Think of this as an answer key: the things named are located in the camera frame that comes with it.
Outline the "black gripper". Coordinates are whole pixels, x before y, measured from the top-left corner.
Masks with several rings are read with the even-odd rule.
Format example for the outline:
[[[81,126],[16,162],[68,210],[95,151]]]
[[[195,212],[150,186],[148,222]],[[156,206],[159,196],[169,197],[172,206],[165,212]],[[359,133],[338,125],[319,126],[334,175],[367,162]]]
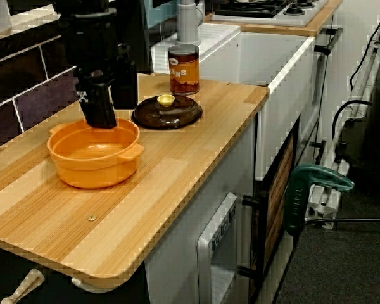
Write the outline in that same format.
[[[120,43],[116,8],[58,8],[67,61],[73,73],[79,105],[90,127],[117,126],[114,108],[132,110],[138,104],[136,64],[130,47]],[[113,105],[109,86],[113,83]]]

